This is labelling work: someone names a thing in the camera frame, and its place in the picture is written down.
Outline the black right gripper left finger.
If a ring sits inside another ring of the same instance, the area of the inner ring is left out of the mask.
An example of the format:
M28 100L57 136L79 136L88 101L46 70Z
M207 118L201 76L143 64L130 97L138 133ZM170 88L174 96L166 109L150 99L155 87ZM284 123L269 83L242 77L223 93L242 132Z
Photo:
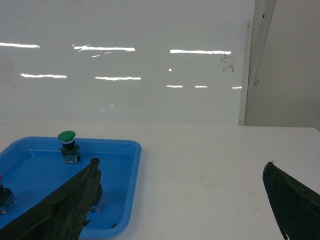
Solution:
M90 164L38 204L0 229L2 240L77 240L101 185L100 160Z

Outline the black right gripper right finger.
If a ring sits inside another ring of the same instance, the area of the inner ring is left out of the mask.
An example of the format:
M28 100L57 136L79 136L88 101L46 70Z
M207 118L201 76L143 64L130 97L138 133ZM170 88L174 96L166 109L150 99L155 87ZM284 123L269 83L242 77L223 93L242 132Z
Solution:
M285 240L320 238L320 195L268 162L263 184L279 230Z

